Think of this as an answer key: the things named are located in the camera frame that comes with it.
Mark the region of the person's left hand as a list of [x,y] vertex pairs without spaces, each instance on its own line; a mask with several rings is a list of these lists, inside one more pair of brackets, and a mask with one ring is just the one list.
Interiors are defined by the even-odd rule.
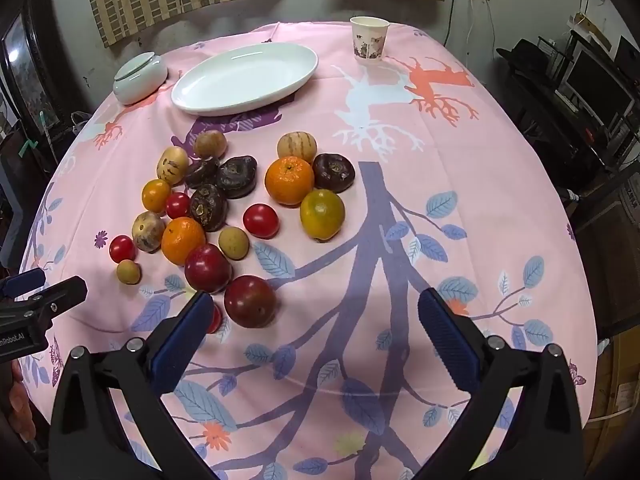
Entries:
[[9,401],[11,404],[9,423],[12,429],[17,432],[25,442],[28,442],[35,439],[36,427],[32,419],[29,397],[23,385],[23,374],[20,362],[14,360],[11,363],[11,370],[13,384],[9,391]]

